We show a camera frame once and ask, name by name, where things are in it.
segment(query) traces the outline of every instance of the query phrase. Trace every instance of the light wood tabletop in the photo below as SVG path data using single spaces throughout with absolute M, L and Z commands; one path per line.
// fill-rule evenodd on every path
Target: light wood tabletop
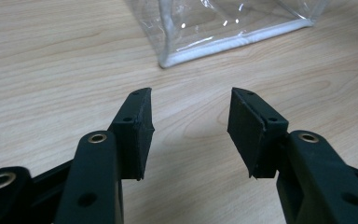
M 39 175 L 151 87 L 156 128 L 142 181 L 123 181 L 126 223 L 284 223 L 276 179 L 248 178 L 227 133 L 232 87 L 255 91 L 358 168 L 358 1 L 312 28 L 158 66 L 122 0 L 0 1 L 0 167 Z

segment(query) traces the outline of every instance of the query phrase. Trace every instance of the clamp jaw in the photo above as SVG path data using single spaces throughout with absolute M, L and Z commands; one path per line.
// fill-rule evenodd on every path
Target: clamp jaw
M 31 178 L 0 169 L 0 223 L 123 223 L 121 179 L 143 179 L 154 127 L 151 89 L 132 92 L 107 131 L 84 135 L 75 157 Z
M 273 178 L 287 223 L 358 223 L 358 169 L 319 134 L 289 122 L 254 92 L 234 88 L 228 133 L 255 178 Z

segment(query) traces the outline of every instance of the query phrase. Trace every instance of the clear plastic bag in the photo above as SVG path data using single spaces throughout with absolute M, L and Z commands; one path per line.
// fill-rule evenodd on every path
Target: clear plastic bag
M 131 0 L 161 67 L 312 26 L 328 0 Z

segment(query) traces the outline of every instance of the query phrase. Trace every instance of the mounting hole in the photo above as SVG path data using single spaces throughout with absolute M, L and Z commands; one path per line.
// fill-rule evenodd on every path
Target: mounting hole
M 309 143 L 317 143 L 319 142 L 319 138 L 311 133 L 301 133 L 298 135 L 298 137 L 303 140 L 303 141 L 306 141 L 306 142 L 309 142 Z
M 341 194 L 341 197 L 345 202 L 358 206 L 358 197 L 356 195 L 344 192 Z
M 89 137 L 89 142 L 90 143 L 101 143 L 104 140 L 106 140 L 106 135 L 103 133 L 96 133 L 92 136 Z
M 97 195 L 95 193 L 84 193 L 77 200 L 77 204 L 80 207 L 89 207 L 97 201 Z
M 16 174 L 12 172 L 4 172 L 0 174 L 0 189 L 11 184 L 16 179 Z

